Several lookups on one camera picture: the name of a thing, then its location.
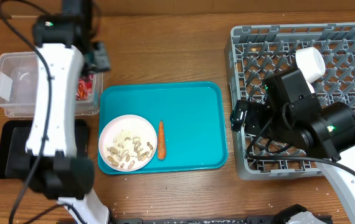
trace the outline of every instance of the carrot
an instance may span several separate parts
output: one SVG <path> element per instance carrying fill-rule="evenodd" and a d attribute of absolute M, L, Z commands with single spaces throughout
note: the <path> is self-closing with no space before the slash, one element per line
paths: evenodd
<path fill-rule="evenodd" d="M 160 121 L 158 126 L 158 159 L 164 160 L 165 156 L 166 156 L 166 147 L 165 147 L 164 123 L 163 121 Z"/>

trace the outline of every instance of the round plate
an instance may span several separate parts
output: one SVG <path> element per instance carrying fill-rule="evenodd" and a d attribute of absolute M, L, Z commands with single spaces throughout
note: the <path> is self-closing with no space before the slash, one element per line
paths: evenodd
<path fill-rule="evenodd" d="M 100 134 L 100 138 L 98 140 L 98 150 L 100 151 L 100 155 L 103 161 L 105 162 L 105 164 L 107 164 L 112 169 L 121 172 L 131 172 L 131 171 L 138 170 L 144 167 L 154 157 L 156 152 L 154 152 L 153 156 L 151 156 L 146 162 L 130 170 L 120 168 L 119 166 L 118 167 L 112 166 L 111 162 L 107 160 L 107 156 L 105 155 L 104 150 L 113 144 L 114 138 L 122 130 L 133 131 L 135 133 L 140 134 L 140 136 L 145 136 L 145 138 L 148 139 L 148 141 L 154 146 L 154 150 L 156 150 L 157 148 L 157 133 L 155 132 L 153 125 L 151 125 L 151 123 L 148 122 L 146 119 L 137 115 L 123 115 L 110 121 L 104 127 L 102 133 Z"/>

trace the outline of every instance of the wooden table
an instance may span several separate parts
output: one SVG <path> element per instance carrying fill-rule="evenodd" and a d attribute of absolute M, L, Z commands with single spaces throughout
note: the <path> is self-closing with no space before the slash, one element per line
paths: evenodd
<path fill-rule="evenodd" d="M 117 218 L 207 218 L 274 214 L 295 203 L 314 214 L 349 223 L 334 190 L 324 177 L 296 180 L 244 181 L 234 165 L 224 47 L 233 26 L 355 22 L 355 12 L 286 12 L 194 16 L 105 17 L 99 39 L 105 42 L 113 70 L 104 87 L 136 83 L 210 80 L 223 94 L 229 159 L 218 170 L 109 176 L 96 168 L 94 189 Z M 31 38 L 33 20 L 13 24 Z M 30 51 L 0 21 L 0 55 Z M 91 127 L 89 156 L 97 167 L 98 116 L 85 117 Z M 0 108 L 0 135 L 8 120 Z M 0 180 L 0 223 L 6 223 L 22 187 L 20 180 Z M 54 202 L 26 193 L 16 218 L 20 223 Z M 38 223 L 70 218 L 63 209 Z"/>

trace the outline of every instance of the dish rack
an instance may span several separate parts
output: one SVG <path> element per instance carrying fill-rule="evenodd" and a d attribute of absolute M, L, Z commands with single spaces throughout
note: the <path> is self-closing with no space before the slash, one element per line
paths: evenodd
<path fill-rule="evenodd" d="M 262 79 L 295 64 L 298 49 L 315 47 L 323 55 L 326 74 L 312 85 L 322 107 L 341 101 L 355 111 L 355 23 L 236 26 L 225 48 L 227 81 L 233 108 L 238 99 L 264 103 Z M 254 161 L 245 156 L 252 137 L 233 133 L 236 171 L 244 180 L 294 179 L 322 175 L 310 162 Z M 251 154 L 270 155 L 266 140 Z M 283 147 L 277 142 L 272 146 Z M 280 156 L 304 156 L 292 148 Z"/>

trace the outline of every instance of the green light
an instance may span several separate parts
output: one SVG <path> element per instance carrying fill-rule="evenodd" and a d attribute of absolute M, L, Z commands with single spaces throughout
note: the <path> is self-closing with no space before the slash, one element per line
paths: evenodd
<path fill-rule="evenodd" d="M 330 126 L 327 127 L 327 129 L 328 129 L 329 132 L 331 132 L 331 131 L 334 131 L 335 127 L 330 125 Z"/>

